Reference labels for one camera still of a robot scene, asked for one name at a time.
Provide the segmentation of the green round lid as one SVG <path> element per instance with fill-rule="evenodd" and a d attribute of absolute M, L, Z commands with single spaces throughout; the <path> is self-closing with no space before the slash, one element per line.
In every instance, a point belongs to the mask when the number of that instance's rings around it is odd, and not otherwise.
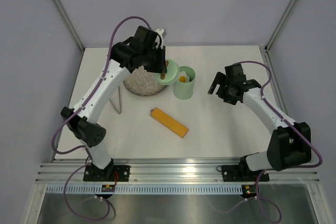
<path fill-rule="evenodd" d="M 154 73 L 153 76 L 158 83 L 168 86 L 177 80 L 180 69 L 178 64 L 172 59 L 166 60 L 166 63 L 167 73 Z"/>

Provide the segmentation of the toy fried egg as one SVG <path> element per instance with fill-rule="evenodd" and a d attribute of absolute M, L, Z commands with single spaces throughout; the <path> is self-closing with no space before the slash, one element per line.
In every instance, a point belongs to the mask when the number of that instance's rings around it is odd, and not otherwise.
<path fill-rule="evenodd" d="M 178 76 L 178 81 L 181 83 L 188 83 L 190 82 L 190 77 L 185 71 L 181 71 Z"/>

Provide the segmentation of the green cylindrical lunch container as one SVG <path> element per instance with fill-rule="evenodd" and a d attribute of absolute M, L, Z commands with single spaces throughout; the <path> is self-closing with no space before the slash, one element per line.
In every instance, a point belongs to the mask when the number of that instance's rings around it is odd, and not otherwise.
<path fill-rule="evenodd" d="M 194 92 L 196 73 L 194 69 L 188 66 L 181 66 L 180 72 L 181 71 L 185 71 L 189 75 L 190 82 L 181 83 L 178 81 L 178 78 L 177 78 L 177 80 L 174 82 L 173 92 L 176 98 L 180 100 L 188 100 L 192 97 L 193 92 Z"/>

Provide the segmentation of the metal food tongs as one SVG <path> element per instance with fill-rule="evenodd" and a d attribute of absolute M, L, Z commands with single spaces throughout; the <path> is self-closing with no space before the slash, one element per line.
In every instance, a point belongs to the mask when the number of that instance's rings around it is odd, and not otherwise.
<path fill-rule="evenodd" d="M 112 107 L 116 111 L 118 115 L 122 113 L 122 90 L 121 86 L 118 86 L 118 92 L 117 94 L 113 94 L 109 99 Z"/>

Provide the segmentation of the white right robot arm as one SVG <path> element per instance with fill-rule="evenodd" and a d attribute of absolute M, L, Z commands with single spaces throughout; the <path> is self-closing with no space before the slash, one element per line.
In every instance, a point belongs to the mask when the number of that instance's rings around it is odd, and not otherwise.
<path fill-rule="evenodd" d="M 253 181 L 262 170 L 279 172 L 311 162 L 309 125 L 296 122 L 269 102 L 264 88 L 255 79 L 246 78 L 240 62 L 225 67 L 224 73 L 217 72 L 209 88 L 208 94 L 215 93 L 225 103 L 240 102 L 250 108 L 271 135 L 266 151 L 243 156 L 236 165 L 221 167 L 225 182 Z"/>

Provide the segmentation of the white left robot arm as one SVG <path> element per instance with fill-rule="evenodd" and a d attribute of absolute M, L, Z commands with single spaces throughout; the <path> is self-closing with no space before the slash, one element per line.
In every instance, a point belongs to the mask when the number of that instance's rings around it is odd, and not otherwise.
<path fill-rule="evenodd" d="M 75 137 L 87 148 L 95 169 L 95 175 L 102 181 L 113 176 L 112 158 L 103 139 L 106 130 L 97 121 L 115 90 L 137 68 L 147 72 L 167 72 L 165 46 L 166 31 L 152 30 L 139 26 L 134 36 L 111 47 L 107 56 L 107 67 L 92 84 L 81 101 L 73 108 L 63 108 L 61 116 Z"/>

